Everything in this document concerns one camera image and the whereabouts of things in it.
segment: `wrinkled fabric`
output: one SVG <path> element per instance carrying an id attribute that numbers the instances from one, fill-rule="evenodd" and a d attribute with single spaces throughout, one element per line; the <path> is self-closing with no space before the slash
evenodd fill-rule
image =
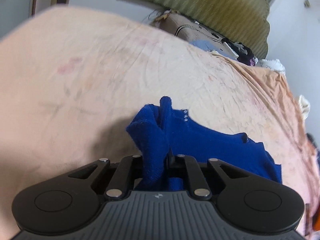
<path id="1" fill-rule="evenodd" d="M 250 59 L 250 66 L 254 67 L 256 65 L 256 63 L 254 62 L 254 59 Z"/>
<path id="2" fill-rule="evenodd" d="M 117 15 L 61 6 L 0 41 L 0 71 L 1 240 L 19 231 L 11 213 L 19 191 L 102 157 L 139 154 L 125 128 L 162 96 L 204 127 L 263 142 L 283 184 L 310 203 L 298 232 L 317 209 L 316 151 L 279 73 Z"/>
<path id="3" fill-rule="evenodd" d="M 250 48 L 244 46 L 241 42 L 232 42 L 227 38 L 223 38 L 221 42 L 227 43 L 231 49 L 238 54 L 239 57 L 237 58 L 237 61 L 246 64 L 247 66 L 251 66 L 251 60 L 253 60 L 254 54 Z"/>
<path id="4" fill-rule="evenodd" d="M 257 67 L 265 67 L 282 74 L 285 77 L 285 67 L 279 59 L 261 59 L 256 63 Z"/>
<path id="5" fill-rule="evenodd" d="M 300 96 L 296 97 L 295 99 L 298 102 L 303 120 L 306 120 L 309 113 L 310 113 L 310 109 L 311 109 L 310 102 L 303 95 L 300 95 Z"/>
<path id="6" fill-rule="evenodd" d="M 173 155 L 190 155 L 198 162 L 217 158 L 266 179 L 281 183 L 281 165 L 245 133 L 223 134 L 191 119 L 187 110 L 173 110 L 171 99 L 162 97 L 160 106 L 145 105 L 127 127 L 143 154 L 141 190 L 180 190 L 182 185 L 164 176 L 164 160 Z"/>

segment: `white cloth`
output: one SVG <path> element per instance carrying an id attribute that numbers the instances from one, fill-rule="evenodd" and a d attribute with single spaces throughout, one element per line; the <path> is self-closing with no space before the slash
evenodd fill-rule
<path id="1" fill-rule="evenodd" d="M 256 56 L 253 57 L 253 60 L 254 60 L 254 64 L 255 64 L 255 65 L 256 65 L 256 64 L 258 63 L 258 61 L 259 61 Z"/>
<path id="2" fill-rule="evenodd" d="M 273 59 L 273 60 L 261 59 L 258 61 L 256 66 L 269 68 L 271 70 L 274 70 L 274 71 L 284 75 L 284 77 L 285 77 L 285 67 L 284 67 L 284 65 L 281 64 L 279 59 Z"/>
<path id="3" fill-rule="evenodd" d="M 300 95 L 295 99 L 298 102 L 303 120 L 306 120 L 310 112 L 310 102 L 303 95 Z"/>
<path id="4" fill-rule="evenodd" d="M 235 45 L 237 48 L 239 48 L 239 51 L 240 51 L 241 53 L 248 55 L 248 52 L 247 52 L 247 50 L 244 48 L 243 44 L 240 44 L 240 43 L 238 43 L 238 42 L 235 42 L 234 45 Z"/>

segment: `pillow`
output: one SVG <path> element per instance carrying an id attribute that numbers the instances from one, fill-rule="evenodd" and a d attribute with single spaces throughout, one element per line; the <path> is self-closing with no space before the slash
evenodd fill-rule
<path id="1" fill-rule="evenodd" d="M 146 0 L 180 11 L 233 42 L 242 42 L 258 58 L 268 52 L 268 0 Z"/>

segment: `circular pad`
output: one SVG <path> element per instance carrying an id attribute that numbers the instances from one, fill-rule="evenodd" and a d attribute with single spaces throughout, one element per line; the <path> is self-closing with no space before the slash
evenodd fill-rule
<path id="1" fill-rule="evenodd" d="M 271 191 L 255 190 L 245 195 L 244 202 L 257 211 L 272 211 L 281 205 L 281 198 Z"/>
<path id="2" fill-rule="evenodd" d="M 47 191 L 35 199 L 36 207 L 46 212 L 57 212 L 70 206 L 72 197 L 60 190 Z"/>

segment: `metal pin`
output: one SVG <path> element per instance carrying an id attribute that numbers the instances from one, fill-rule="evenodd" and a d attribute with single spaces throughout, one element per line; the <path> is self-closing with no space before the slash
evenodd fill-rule
<path id="1" fill-rule="evenodd" d="M 210 191 L 206 188 L 197 188 L 194 192 L 198 197 L 207 197 L 210 194 Z"/>
<path id="2" fill-rule="evenodd" d="M 117 188 L 113 188 L 113 189 L 109 189 L 106 192 L 106 194 L 109 197 L 120 197 L 122 195 L 122 191 Z"/>

